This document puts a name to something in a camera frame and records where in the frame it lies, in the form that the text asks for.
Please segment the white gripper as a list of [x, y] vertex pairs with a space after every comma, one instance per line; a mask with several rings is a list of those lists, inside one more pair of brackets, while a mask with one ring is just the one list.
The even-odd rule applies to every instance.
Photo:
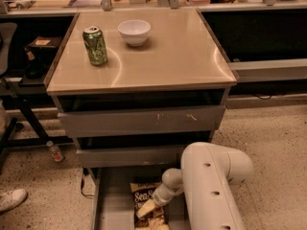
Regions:
[[162, 183], [154, 190], [153, 199], [148, 199], [137, 211], [136, 216], [141, 219], [158, 207], [165, 206], [183, 193], [183, 181], [180, 169], [168, 169], [162, 174]]

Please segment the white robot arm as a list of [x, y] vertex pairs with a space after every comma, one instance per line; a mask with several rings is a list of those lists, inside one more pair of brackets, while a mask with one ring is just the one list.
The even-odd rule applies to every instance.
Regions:
[[184, 149], [180, 167], [162, 174], [162, 183], [136, 215], [141, 219], [184, 195], [191, 230], [246, 230], [230, 186], [249, 181], [253, 172], [251, 159], [241, 150], [192, 143]]

